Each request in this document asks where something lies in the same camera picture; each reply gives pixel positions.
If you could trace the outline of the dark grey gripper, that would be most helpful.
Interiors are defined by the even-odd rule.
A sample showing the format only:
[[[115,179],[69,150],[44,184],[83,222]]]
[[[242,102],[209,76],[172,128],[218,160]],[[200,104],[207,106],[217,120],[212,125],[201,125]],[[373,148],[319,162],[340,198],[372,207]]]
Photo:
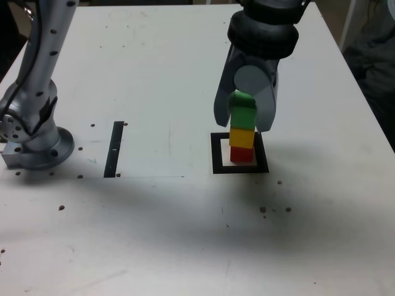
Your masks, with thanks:
[[[279,60],[263,59],[230,46],[214,101],[216,123],[227,126],[230,119],[229,97],[237,89],[255,100],[258,132],[269,131],[277,109],[278,64]]]

